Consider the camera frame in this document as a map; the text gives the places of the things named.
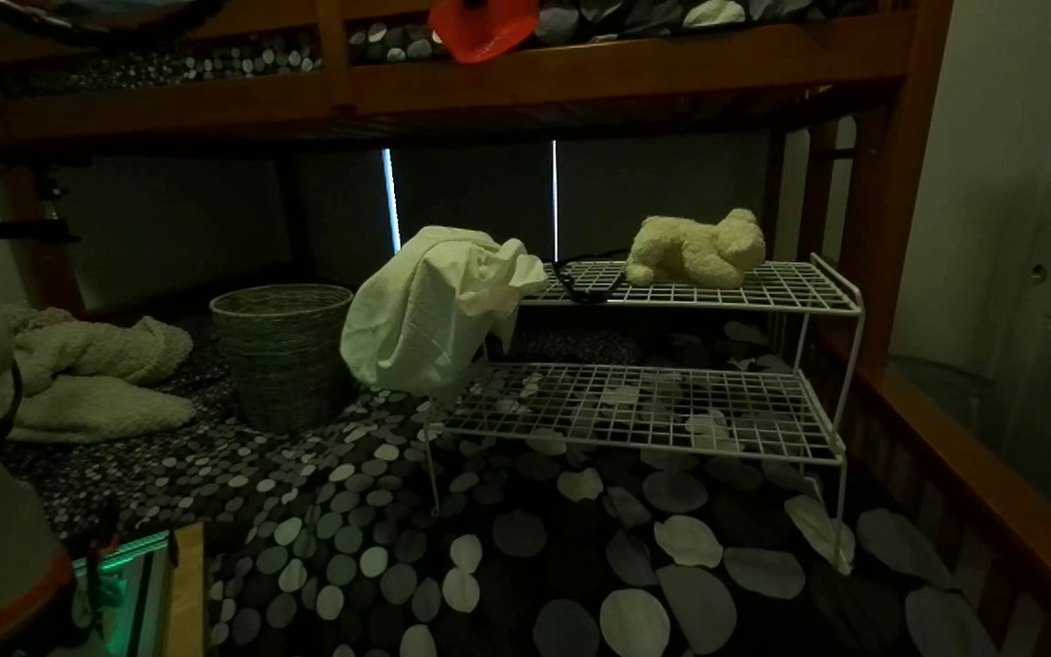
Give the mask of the woven wicker basket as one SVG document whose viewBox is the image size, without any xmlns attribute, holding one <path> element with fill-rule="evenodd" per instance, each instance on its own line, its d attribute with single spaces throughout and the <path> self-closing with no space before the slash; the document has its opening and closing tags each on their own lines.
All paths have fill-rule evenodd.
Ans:
<svg viewBox="0 0 1051 657">
<path fill-rule="evenodd" d="M 221 355 L 251 425 L 306 429 L 354 397 L 341 357 L 352 299 L 352 289 L 326 281 L 247 284 L 207 299 Z"/>
</svg>

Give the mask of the cream plush toy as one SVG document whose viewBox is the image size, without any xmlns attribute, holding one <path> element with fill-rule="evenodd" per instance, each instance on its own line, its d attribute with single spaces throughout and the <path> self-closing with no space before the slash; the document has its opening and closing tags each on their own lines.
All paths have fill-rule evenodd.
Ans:
<svg viewBox="0 0 1051 657">
<path fill-rule="evenodd" d="M 645 215 L 633 237 L 624 276 L 633 284 L 686 281 L 700 289 L 742 284 L 766 264 L 766 237 L 752 206 L 722 219 Z"/>
</svg>

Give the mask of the white crumpled cloth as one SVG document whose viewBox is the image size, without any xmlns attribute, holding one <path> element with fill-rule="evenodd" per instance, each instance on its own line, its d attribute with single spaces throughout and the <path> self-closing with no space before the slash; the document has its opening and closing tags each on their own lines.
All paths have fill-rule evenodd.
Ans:
<svg viewBox="0 0 1051 657">
<path fill-rule="evenodd" d="M 545 284 L 548 264 L 519 237 L 425 227 L 354 290 L 341 357 L 364 387 L 437 397 L 491 335 L 514 339 L 519 304 Z"/>
</svg>

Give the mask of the red bowl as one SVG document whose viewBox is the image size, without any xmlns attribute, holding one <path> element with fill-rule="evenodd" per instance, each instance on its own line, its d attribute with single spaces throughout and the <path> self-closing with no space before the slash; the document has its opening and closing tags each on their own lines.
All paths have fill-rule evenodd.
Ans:
<svg viewBox="0 0 1051 657">
<path fill-rule="evenodd" d="M 431 34 L 452 62 L 482 64 L 522 46 L 542 23 L 542 0 L 435 0 Z"/>
</svg>

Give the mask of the cream folded blanket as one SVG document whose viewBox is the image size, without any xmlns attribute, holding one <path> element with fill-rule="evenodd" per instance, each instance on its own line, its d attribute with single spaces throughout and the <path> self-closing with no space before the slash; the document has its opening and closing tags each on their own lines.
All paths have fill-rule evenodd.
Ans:
<svg viewBox="0 0 1051 657">
<path fill-rule="evenodd" d="M 13 440 L 86 445 L 186 425 L 196 405 L 166 384 L 194 335 L 152 312 L 131 326 L 86 321 L 61 307 L 0 307 L 13 366 L 0 425 Z"/>
</svg>

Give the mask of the black grey dotted bedspread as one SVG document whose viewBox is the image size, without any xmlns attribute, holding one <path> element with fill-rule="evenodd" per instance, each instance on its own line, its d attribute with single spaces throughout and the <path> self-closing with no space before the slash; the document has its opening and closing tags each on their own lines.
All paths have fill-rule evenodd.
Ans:
<svg viewBox="0 0 1051 657">
<path fill-rule="evenodd" d="M 196 522 L 207 657 L 997 657 L 908 514 L 848 522 L 785 463 L 604 447 L 502 429 L 416 438 L 364 394 L 335 423 L 262 433 L 189 362 L 178 429 L 14 440 L 56 529 Z"/>
</svg>

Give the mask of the wooden bed frame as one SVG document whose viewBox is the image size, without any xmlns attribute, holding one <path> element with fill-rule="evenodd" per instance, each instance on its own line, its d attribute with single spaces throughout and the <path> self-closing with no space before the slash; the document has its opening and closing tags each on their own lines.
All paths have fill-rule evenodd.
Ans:
<svg viewBox="0 0 1051 657">
<path fill-rule="evenodd" d="M 903 502 L 941 496 L 938 548 L 958 558 L 977 537 L 994 550 L 983 623 L 1008 640 L 1020 604 L 1038 602 L 1045 626 L 1032 657 L 1051 657 L 1051 502 L 884 366 L 953 0 L 881 0 L 852 19 L 769 23 L 731 35 L 526 46 L 491 64 L 346 59 L 354 23 L 429 8 L 431 0 L 228 0 L 189 34 L 196 45 L 306 34 L 322 64 L 148 91 L 0 88 L 0 154 L 278 154 L 447 135 L 819 129 L 852 115 L 862 149 L 840 266 L 862 284 L 868 321 L 862 332 L 829 329 L 819 349 L 821 366 L 856 367 L 845 387 L 852 453 Z M 61 54 L 60 39 L 0 19 L 0 71 Z"/>
</svg>

